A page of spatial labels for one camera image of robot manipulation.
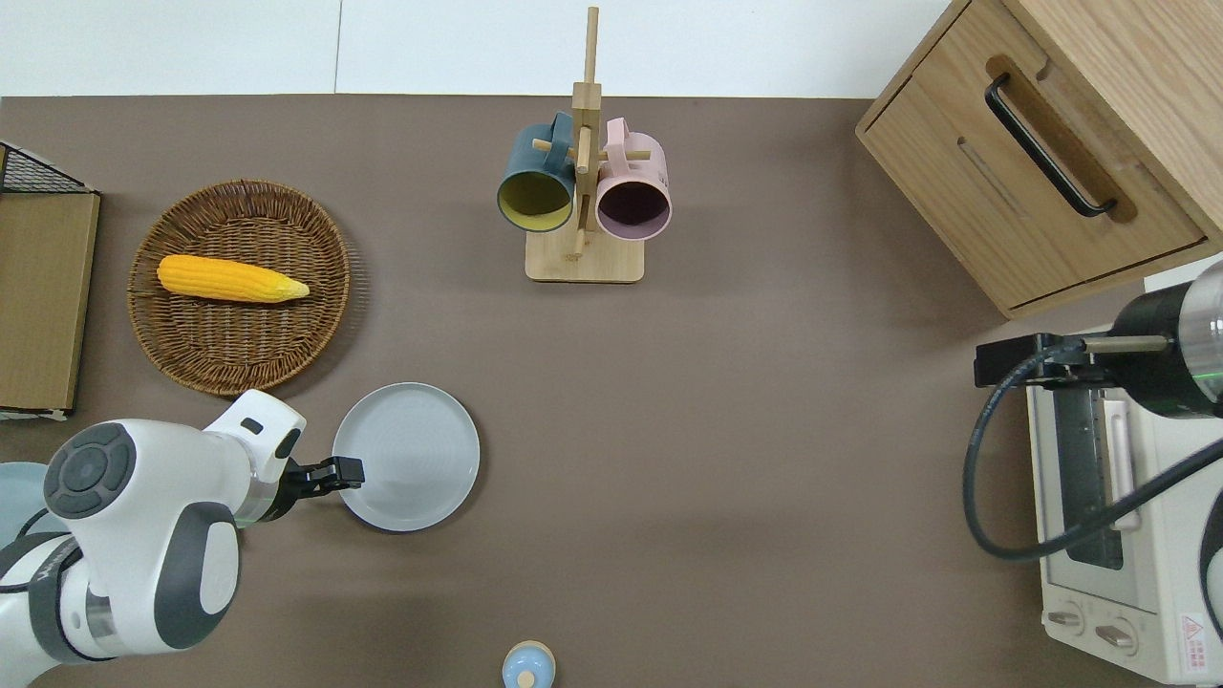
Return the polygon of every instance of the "white plate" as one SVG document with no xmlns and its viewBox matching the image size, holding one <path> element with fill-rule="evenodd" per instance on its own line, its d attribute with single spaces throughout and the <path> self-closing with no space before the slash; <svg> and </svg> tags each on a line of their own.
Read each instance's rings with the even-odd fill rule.
<svg viewBox="0 0 1223 688">
<path fill-rule="evenodd" d="M 39 510 L 46 508 L 43 500 L 43 478 L 46 467 L 29 462 L 0 463 L 0 547 L 12 543 L 17 532 Z M 55 514 L 46 514 L 34 522 L 29 533 L 67 533 L 64 522 Z"/>
<path fill-rule="evenodd" d="M 361 459 L 366 483 L 344 503 L 384 530 L 419 530 L 467 499 L 479 469 L 479 437 L 454 397 L 419 382 L 375 390 L 344 417 L 331 453 Z"/>
</svg>

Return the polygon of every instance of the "drawer handle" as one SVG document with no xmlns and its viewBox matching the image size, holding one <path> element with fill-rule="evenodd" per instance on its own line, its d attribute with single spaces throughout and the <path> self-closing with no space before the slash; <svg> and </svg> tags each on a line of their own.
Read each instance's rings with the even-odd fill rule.
<svg viewBox="0 0 1223 688">
<path fill-rule="evenodd" d="M 993 83 L 991 83 L 989 88 L 986 89 L 986 104 L 989 105 L 989 110 L 996 117 L 998 117 L 1002 126 L 1007 127 L 1007 131 L 1010 132 L 1010 136 L 1016 143 L 1019 143 L 1020 148 L 1027 153 L 1027 156 L 1036 163 L 1036 166 L 1041 167 L 1041 171 L 1044 172 L 1044 177 L 1048 178 L 1053 187 L 1058 189 L 1058 193 L 1066 199 L 1066 203 L 1070 203 L 1070 207 L 1085 218 L 1093 218 L 1117 207 L 1117 198 L 1109 198 L 1101 205 L 1096 205 L 1088 200 L 1082 192 L 1075 187 L 1074 182 L 1070 181 L 1070 177 L 1062 171 L 1058 163 L 1049 156 L 1048 152 L 1046 152 L 1041 145 L 1041 142 L 1032 136 L 1032 132 L 1027 131 L 1024 122 L 1019 121 L 1019 117 L 1015 116 L 1015 112 L 1007 106 L 1007 103 L 1003 101 L 1002 95 L 998 93 L 998 89 L 1002 88 L 1009 78 L 1010 72 L 1003 72 L 1002 76 L 993 79 Z"/>
</svg>

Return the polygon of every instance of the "blue object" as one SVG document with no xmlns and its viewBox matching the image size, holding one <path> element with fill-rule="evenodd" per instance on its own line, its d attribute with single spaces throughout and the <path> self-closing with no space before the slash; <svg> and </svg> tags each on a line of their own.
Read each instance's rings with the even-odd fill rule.
<svg viewBox="0 0 1223 688">
<path fill-rule="evenodd" d="M 548 141 L 539 150 L 533 141 Z M 574 214 L 577 176 L 569 149 L 574 145 L 574 117 L 558 111 L 552 123 L 531 125 L 519 132 L 510 149 L 497 207 L 505 219 L 526 231 L 552 231 Z"/>
<path fill-rule="evenodd" d="M 530 677 L 519 677 L 525 672 Z M 543 643 L 526 640 L 519 643 L 505 656 L 501 665 L 501 681 L 505 688 L 552 688 L 552 682 L 556 678 L 556 660 L 552 656 Z"/>
<path fill-rule="evenodd" d="M 46 467 L 29 462 L 0 463 L 0 547 L 12 543 L 17 532 L 40 510 L 46 508 L 43 500 L 43 479 Z M 29 533 L 67 533 L 64 522 L 55 514 L 46 514 L 34 522 Z"/>
</svg>

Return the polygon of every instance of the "wooden base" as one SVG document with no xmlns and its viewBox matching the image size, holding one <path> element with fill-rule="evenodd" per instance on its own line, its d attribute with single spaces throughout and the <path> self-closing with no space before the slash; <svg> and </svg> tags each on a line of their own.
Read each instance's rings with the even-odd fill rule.
<svg viewBox="0 0 1223 688">
<path fill-rule="evenodd" d="M 632 284 L 646 275 L 646 243 L 596 229 L 577 255 L 577 214 L 565 226 L 527 235 L 527 276 L 536 281 Z"/>
</svg>

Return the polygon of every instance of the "pink mug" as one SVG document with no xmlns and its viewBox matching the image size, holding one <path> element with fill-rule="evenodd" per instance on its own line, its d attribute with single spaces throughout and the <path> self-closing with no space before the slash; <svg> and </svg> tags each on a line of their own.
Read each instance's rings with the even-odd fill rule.
<svg viewBox="0 0 1223 688">
<path fill-rule="evenodd" d="M 648 150 L 648 160 L 629 160 L 629 150 Z M 630 132 L 624 117 L 608 121 L 608 160 L 599 166 L 594 209 L 604 231 L 627 241 L 658 236 L 671 221 L 667 156 L 652 136 Z"/>
</svg>

